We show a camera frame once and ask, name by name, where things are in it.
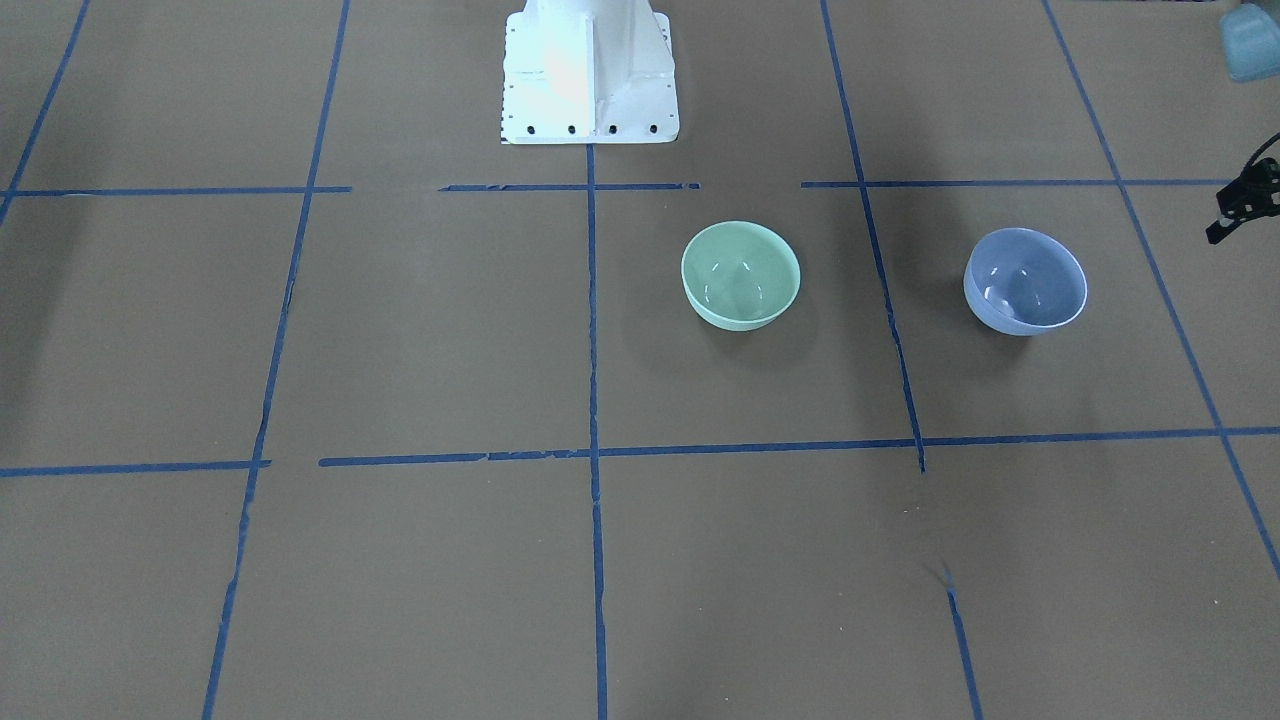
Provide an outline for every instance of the black bracket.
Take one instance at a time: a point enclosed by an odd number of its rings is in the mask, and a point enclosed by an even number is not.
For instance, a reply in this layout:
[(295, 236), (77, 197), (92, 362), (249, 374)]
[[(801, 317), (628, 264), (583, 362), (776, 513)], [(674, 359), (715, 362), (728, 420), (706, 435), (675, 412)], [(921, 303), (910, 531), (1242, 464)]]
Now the black bracket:
[(1263, 158), (1240, 177), (1217, 191), (1221, 217), (1204, 229), (1210, 245), (1217, 245), (1242, 224), (1258, 218), (1280, 215), (1280, 163)]

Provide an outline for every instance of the black cable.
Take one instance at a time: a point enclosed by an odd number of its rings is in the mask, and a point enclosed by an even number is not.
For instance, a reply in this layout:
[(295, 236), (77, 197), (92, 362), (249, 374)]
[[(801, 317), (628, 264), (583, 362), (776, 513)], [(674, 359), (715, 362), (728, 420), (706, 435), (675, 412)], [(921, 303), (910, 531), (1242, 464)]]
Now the black cable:
[(1267, 151), (1267, 147), (1271, 147), (1276, 142), (1280, 142), (1280, 132), (1272, 135), (1271, 140), (1263, 142), (1262, 147), (1258, 147), (1258, 150), (1244, 163), (1244, 169), (1240, 170), (1240, 174), (1249, 172), (1249, 168), (1253, 167), (1253, 163), (1256, 163), (1258, 158), (1261, 158), (1262, 154)]
[[(1261, 158), (1262, 154), (1267, 151), (1267, 147), (1271, 147), (1276, 142), (1280, 142), (1280, 132), (1272, 135), (1271, 140), (1267, 140), (1266, 142), (1263, 142), (1262, 147), (1258, 147), (1253, 152), (1253, 155), (1249, 156), (1248, 161), (1244, 163), (1244, 169), (1240, 170), (1240, 178), (1243, 178), (1245, 174), (1248, 174), (1249, 169), (1253, 168), (1253, 163), (1257, 163), (1258, 158)], [(1254, 190), (1257, 192), (1266, 192), (1266, 193), (1272, 193), (1272, 192), (1275, 192), (1277, 190), (1277, 187), (1274, 186), (1274, 184), (1265, 184), (1265, 183), (1258, 183), (1258, 182), (1244, 182), (1243, 179), (1242, 179), (1240, 184), (1243, 184), (1244, 187), (1248, 187), (1251, 190)]]

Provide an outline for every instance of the blue bowl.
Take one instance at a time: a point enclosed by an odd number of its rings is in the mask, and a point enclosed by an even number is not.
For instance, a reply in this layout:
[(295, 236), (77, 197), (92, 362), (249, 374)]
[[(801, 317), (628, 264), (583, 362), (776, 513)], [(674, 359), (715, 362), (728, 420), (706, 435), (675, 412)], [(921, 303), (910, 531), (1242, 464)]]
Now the blue bowl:
[(1004, 228), (978, 241), (964, 272), (969, 309), (1005, 334), (1033, 336), (1070, 323), (1084, 310), (1084, 269), (1052, 237)]

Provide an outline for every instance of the green bowl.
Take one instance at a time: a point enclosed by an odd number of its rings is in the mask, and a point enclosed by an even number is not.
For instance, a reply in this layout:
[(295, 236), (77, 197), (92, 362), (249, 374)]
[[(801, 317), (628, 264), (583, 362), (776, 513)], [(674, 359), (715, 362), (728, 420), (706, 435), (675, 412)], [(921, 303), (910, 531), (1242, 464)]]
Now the green bowl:
[(772, 323), (800, 292), (800, 263), (778, 233), (745, 220), (717, 223), (689, 241), (680, 261), (685, 296), (726, 331)]

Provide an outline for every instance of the blue painter's tape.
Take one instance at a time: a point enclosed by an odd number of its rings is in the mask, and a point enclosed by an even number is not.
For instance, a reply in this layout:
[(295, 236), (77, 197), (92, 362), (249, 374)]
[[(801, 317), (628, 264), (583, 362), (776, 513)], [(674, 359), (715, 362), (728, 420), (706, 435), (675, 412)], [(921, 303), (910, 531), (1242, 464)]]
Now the blue painter's tape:
[(909, 188), (909, 187), (1075, 187), (1112, 186), (1111, 179), (952, 179), (952, 181), (805, 181), (803, 188)]
[[(134, 462), (123, 465), (55, 465), (47, 468), (0, 468), (0, 478), (55, 478), (67, 475), (132, 475), (146, 473), (198, 473), (218, 470), (247, 470), (248, 460), (215, 462)], [(262, 468), (270, 461), (260, 462)]]
[(1231, 182), (1230, 178), (1146, 178), (1146, 179), (1133, 179), (1125, 178), (1125, 184), (1137, 186), (1197, 186), (1197, 187), (1224, 187)]
[(960, 665), (964, 667), (964, 684), (969, 689), (969, 707), (973, 720), (982, 720), (982, 698), (978, 696), (978, 679), (973, 673), (973, 656), (969, 653), (969, 637), (964, 632), (964, 618), (956, 600), (956, 588), (947, 570), (947, 605), (951, 607), (951, 625), (956, 632), (956, 644), (960, 646)]
[(1226, 428), (1226, 434), (1233, 437), (1280, 436), (1280, 428), (1275, 425), (1253, 427), (1253, 428)]
[(685, 190), (685, 184), (678, 182), (600, 183), (595, 186), (595, 190), (600, 192), (620, 190)]
[(649, 447), (607, 447), (602, 457), (640, 457), (653, 455), (727, 455), (739, 452), (804, 452), (814, 450), (869, 450), (914, 447), (911, 438), (819, 441), (819, 442), (750, 442), (740, 445), (663, 445)]
[(827, 0), (822, 0), (822, 22), (827, 29), (827, 47), (831, 50), (831, 65), (836, 73), (836, 87), (840, 90), (840, 106), (845, 114), (845, 131), (849, 135), (849, 151), (854, 156), (854, 170), (863, 199), (863, 214), (867, 218), (867, 233), (872, 241), (872, 255), (876, 259), (876, 274), (879, 275), (881, 291), (884, 295), (884, 315), (888, 319), (890, 334), (893, 337), (893, 347), (897, 350), (897, 365), (902, 373), (902, 398), (906, 402), (906, 414), (911, 421), (911, 437), (915, 439), (916, 460), (920, 471), (925, 471), (924, 441), (920, 436), (920, 420), (915, 413), (915, 395), (911, 392), (911, 375), (906, 369), (906, 355), (902, 352), (902, 337), (897, 332), (897, 319), (893, 313), (893, 297), (888, 288), (888, 275), (884, 272), (884, 256), (881, 252), (879, 233), (876, 231), (876, 215), (872, 213), (872, 197), (867, 191), (867, 176), (863, 173), (863, 156), (858, 150), (858, 132), (854, 129), (854, 114), (849, 109), (849, 92), (845, 90), (845, 73), (840, 67), (840, 53), (836, 49), (836, 35), (831, 28), (831, 10)]
[[(351, 192), (351, 186), (311, 188), (316, 195)], [(68, 190), (19, 190), (17, 197), (169, 197), (201, 195), (303, 195), (306, 187), (102, 187)]]
[(334, 36), (333, 56), (329, 60), (329, 79), (325, 83), (324, 101), (320, 105), (320, 122), (316, 124), (315, 145), (311, 150), (311, 167), (307, 172), (307, 192), (302, 195), (302, 210), (298, 214), (298, 229), (293, 237), (293, 254), (289, 259), (289, 272), (284, 282), (284, 299), (280, 302), (280, 318), (275, 328), (275, 343), (271, 350), (271, 364), (266, 375), (266, 389), (262, 393), (262, 420), (253, 441), (253, 457), (244, 483), (244, 501), (241, 505), (241, 521), (236, 542), (236, 565), (232, 579), (227, 584), (223, 598), (223, 612), (218, 624), (218, 639), (214, 644), (214, 659), (209, 667), (209, 684), (205, 688), (202, 720), (212, 720), (218, 701), (218, 683), (221, 678), (223, 659), (227, 653), (227, 638), (230, 633), (232, 614), (236, 609), (236, 591), (239, 587), (241, 569), (244, 562), (244, 544), (248, 539), (250, 506), (257, 492), (257, 478), (261, 468), (262, 451), (266, 445), (266, 430), (271, 421), (271, 404), (275, 397), (275, 383), (280, 373), (280, 357), (284, 352), (284, 338), (288, 333), (289, 306), (293, 302), (293, 287), (298, 279), (302, 261), (302, 247), (306, 241), (307, 220), (311, 215), (311, 199), (315, 196), (316, 176), (320, 172), (320, 154), (324, 150), (325, 129), (329, 124), (329, 110), (333, 105), (334, 86), (338, 82), (338, 65), (342, 61), (342, 45), (347, 33), (347, 18), (351, 13), (351, 0), (343, 0), (342, 14), (338, 18), (338, 31)]
[(1213, 396), (1210, 392), (1208, 383), (1204, 380), (1204, 374), (1201, 372), (1199, 361), (1196, 359), (1196, 351), (1192, 348), (1190, 340), (1187, 336), (1187, 331), (1183, 328), (1183, 322), (1178, 316), (1178, 309), (1174, 306), (1172, 295), (1169, 292), (1169, 287), (1165, 284), (1164, 274), (1160, 272), (1160, 264), (1156, 263), (1156, 254), (1151, 249), (1151, 242), (1147, 240), (1147, 231), (1142, 225), (1142, 220), (1138, 218), (1138, 210), (1133, 205), (1133, 199), (1129, 196), (1129, 188), (1126, 187), (1125, 179), (1120, 174), (1120, 165), (1116, 163), (1115, 154), (1111, 151), (1111, 143), (1107, 142), (1106, 133), (1102, 132), (1102, 123), (1098, 122), (1098, 114), (1093, 108), (1093, 101), (1089, 99), (1089, 94), (1084, 87), (1084, 79), (1080, 77), (1080, 72), (1075, 65), (1075, 59), (1071, 56), (1071, 49), (1066, 44), (1066, 37), (1062, 35), (1062, 28), (1059, 26), (1057, 15), (1053, 13), (1053, 8), (1050, 5), (1048, 0), (1041, 0), (1041, 5), (1044, 8), (1044, 14), (1048, 18), (1050, 27), (1053, 29), (1053, 36), (1057, 38), (1059, 49), (1062, 51), (1062, 58), (1066, 60), (1068, 69), (1071, 72), (1071, 78), (1075, 81), (1075, 88), (1080, 94), (1080, 100), (1084, 102), (1084, 109), (1089, 115), (1089, 122), (1093, 124), (1093, 132), (1098, 136), (1098, 143), (1102, 146), (1102, 154), (1107, 159), (1107, 165), (1111, 168), (1111, 176), (1115, 178), (1116, 186), (1120, 188), (1120, 196), (1124, 199), (1125, 209), (1129, 211), (1129, 220), (1133, 223), (1134, 231), (1138, 233), (1138, 241), (1142, 243), (1142, 251), (1147, 256), (1147, 265), (1151, 268), (1151, 274), (1156, 281), (1156, 287), (1160, 290), (1160, 296), (1165, 302), (1165, 310), (1169, 313), (1169, 319), (1174, 324), (1174, 331), (1178, 333), (1178, 340), (1183, 346), (1183, 352), (1187, 355), (1187, 363), (1192, 368), (1192, 374), (1196, 377), (1196, 384), (1199, 387), (1201, 396), (1204, 398), (1204, 406), (1208, 409), (1210, 418), (1213, 420), (1213, 428), (1219, 434), (1219, 439), (1222, 443), (1222, 451), (1226, 452), (1228, 462), (1231, 466), (1231, 471), (1235, 474), (1235, 483), (1240, 488), (1240, 495), (1244, 497), (1244, 502), (1249, 509), (1249, 515), (1253, 518), (1253, 524), (1257, 528), (1258, 537), (1262, 539), (1262, 547), (1267, 552), (1267, 557), (1271, 560), (1271, 569), (1276, 578), (1280, 579), (1280, 555), (1276, 553), (1275, 543), (1271, 541), (1271, 533), (1267, 530), (1266, 521), (1262, 519), (1262, 512), (1258, 510), (1257, 501), (1253, 497), (1253, 491), (1249, 488), (1249, 482), (1244, 477), (1244, 471), (1240, 469), (1240, 462), (1235, 456), (1235, 448), (1231, 447), (1231, 438), (1222, 425), (1222, 418), (1219, 415), (1217, 405), (1213, 402)]
[(36, 149), (36, 141), (40, 140), (40, 131), (45, 127), (45, 118), (49, 117), (49, 109), (54, 105), (54, 97), (58, 96), (58, 88), (63, 85), (63, 77), (67, 74), (67, 65), (72, 61), (72, 54), (76, 51), (76, 44), (79, 42), (79, 33), (84, 28), (84, 17), (88, 14), (90, 0), (83, 0), (81, 3), (79, 13), (76, 14), (76, 24), (72, 27), (72, 35), (67, 40), (67, 47), (63, 50), (63, 59), (58, 63), (58, 69), (54, 72), (54, 81), (49, 85), (49, 92), (45, 94), (45, 101), (40, 105), (40, 111), (36, 114), (36, 122), (31, 126), (31, 135), (27, 136), (27, 143), (22, 149), (22, 156), (18, 159), (18, 167), (13, 170), (13, 178), (9, 179), (9, 192), (5, 193), (4, 201), (0, 202), (0, 225), (4, 224), (4, 219), (9, 215), (9, 208), (13, 205), (14, 193), (22, 187), (22, 176), (27, 172), (27, 164), (31, 163), (31, 154)]
[(568, 460), (589, 457), (590, 451), (579, 450), (517, 450), (511, 452), (442, 452), (435, 455), (366, 455), (349, 457), (321, 457), (321, 468), (362, 468), (374, 465), (444, 465), (456, 462), (512, 462), (517, 460)]
[(591, 464), (591, 557), (595, 577), (595, 712), (598, 720), (609, 716), (609, 673), (605, 647), (604, 625), (604, 525), (600, 515), (600, 427), (598, 414), (600, 406), (599, 384), (596, 379), (598, 327), (596, 313), (596, 273), (595, 273), (595, 146), (586, 146), (586, 270), (589, 307), (588, 341), (590, 347), (591, 379), (588, 400), (588, 423), (590, 433)]
[(1028, 436), (972, 436), (972, 437), (929, 437), (924, 445), (931, 447), (964, 447), (974, 445), (1034, 445), (1053, 442), (1107, 442), (1123, 439), (1166, 439), (1217, 437), (1213, 428), (1176, 430), (1121, 430), (1114, 433), (1048, 433)]
[(447, 184), (439, 192), (581, 192), (585, 184)]

